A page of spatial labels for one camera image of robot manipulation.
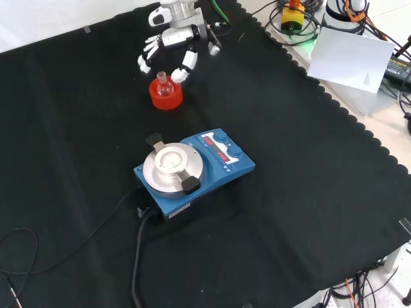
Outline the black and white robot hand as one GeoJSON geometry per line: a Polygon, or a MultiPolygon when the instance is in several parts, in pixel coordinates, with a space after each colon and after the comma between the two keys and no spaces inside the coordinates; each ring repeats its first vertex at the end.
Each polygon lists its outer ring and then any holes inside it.
{"type": "Polygon", "coordinates": [[[173,83],[184,82],[198,58],[198,53],[190,45],[195,40],[206,38],[201,9],[194,1],[160,1],[159,7],[149,14],[148,22],[151,27],[167,24],[168,28],[145,40],[146,46],[137,59],[139,70],[148,74],[155,55],[161,50],[186,46],[188,50],[182,64],[171,74],[173,83]]]}

